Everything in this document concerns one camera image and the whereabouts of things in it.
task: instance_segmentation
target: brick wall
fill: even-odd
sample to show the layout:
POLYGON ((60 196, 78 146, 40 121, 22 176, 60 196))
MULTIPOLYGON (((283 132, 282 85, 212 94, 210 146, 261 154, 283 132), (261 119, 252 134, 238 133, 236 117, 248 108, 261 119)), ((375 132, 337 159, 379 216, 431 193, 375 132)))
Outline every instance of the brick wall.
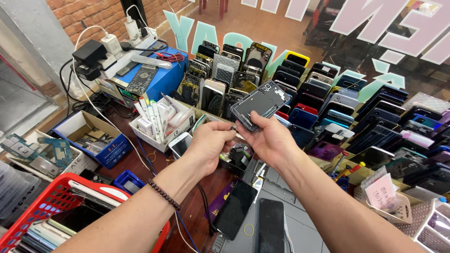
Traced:
MULTIPOLYGON (((112 33, 119 41, 128 38, 124 25, 125 13, 120 0, 46 0, 53 14, 59 20, 73 44, 83 31, 81 20, 89 27, 99 25, 108 33, 112 33)), ((167 1, 175 12, 178 12, 192 2, 187 0, 142 0, 147 24, 156 28, 166 20, 163 9, 171 11, 167 1)), ((104 37, 100 28, 91 28, 84 33, 80 45, 93 39, 100 41, 104 37)))

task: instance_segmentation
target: rubber band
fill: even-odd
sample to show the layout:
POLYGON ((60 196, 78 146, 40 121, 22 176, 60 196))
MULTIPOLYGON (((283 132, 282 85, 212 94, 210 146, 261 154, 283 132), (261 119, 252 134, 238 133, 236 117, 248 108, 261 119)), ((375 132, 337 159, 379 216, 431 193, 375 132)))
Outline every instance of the rubber band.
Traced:
POLYGON ((246 236, 252 236, 254 233, 255 233, 255 229, 253 228, 253 226, 252 226, 251 224, 246 224, 246 225, 244 226, 244 234, 245 234, 246 236), (251 234, 251 235, 247 235, 247 233, 245 232, 245 227, 247 227, 247 225, 250 225, 250 227, 252 227, 252 234, 251 234))

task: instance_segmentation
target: red smartphone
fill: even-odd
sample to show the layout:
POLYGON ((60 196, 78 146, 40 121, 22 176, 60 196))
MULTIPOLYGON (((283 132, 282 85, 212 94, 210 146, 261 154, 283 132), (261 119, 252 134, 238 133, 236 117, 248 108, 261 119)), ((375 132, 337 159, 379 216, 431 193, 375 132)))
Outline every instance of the red smartphone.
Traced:
POLYGON ((280 117, 282 117, 282 118, 285 119, 285 120, 288 120, 288 118, 289 118, 289 115, 287 115, 287 114, 285 114, 285 113, 282 113, 282 112, 280 112, 280 111, 277 111, 275 114, 278 115, 278 116, 280 116, 280 117))
POLYGON ((303 111, 305 111, 305 112, 312 113, 312 114, 314 114, 314 115, 319 114, 319 112, 317 111, 317 109, 314 109, 314 108, 312 108, 312 107, 310 107, 310 106, 307 106, 307 105, 304 105, 304 104, 301 104, 301 103, 296 104, 294 108, 299 108, 300 110, 303 110, 303 111))

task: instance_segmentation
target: white basket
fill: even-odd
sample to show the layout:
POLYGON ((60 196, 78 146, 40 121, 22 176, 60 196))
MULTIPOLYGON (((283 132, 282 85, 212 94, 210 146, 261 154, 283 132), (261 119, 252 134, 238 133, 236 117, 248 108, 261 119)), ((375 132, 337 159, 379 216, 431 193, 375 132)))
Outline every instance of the white basket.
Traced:
POLYGON ((411 207, 413 222, 411 224, 394 224, 412 240, 429 253, 450 253, 450 235, 442 235, 430 224, 433 217, 439 217, 450 223, 450 205, 432 199, 411 207))

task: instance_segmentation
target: plastic basket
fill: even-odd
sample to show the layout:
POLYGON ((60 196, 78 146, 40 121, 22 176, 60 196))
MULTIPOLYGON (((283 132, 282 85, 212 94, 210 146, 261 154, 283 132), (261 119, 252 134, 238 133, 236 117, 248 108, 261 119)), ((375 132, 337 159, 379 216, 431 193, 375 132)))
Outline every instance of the plastic basket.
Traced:
MULTIPOLYGON (((77 207, 81 202, 72 196, 69 181, 73 180, 95 191, 98 191, 120 203, 127 200, 130 195, 113 186, 93 183, 74 173, 64 173, 53 180, 50 185, 39 195, 22 216, 12 225, 8 232, 0 239, 0 253, 6 253, 15 247, 29 225, 38 220, 47 219, 52 214, 77 207)), ((151 253, 157 253, 162 247, 170 230, 170 223, 164 225, 158 240, 151 253)))

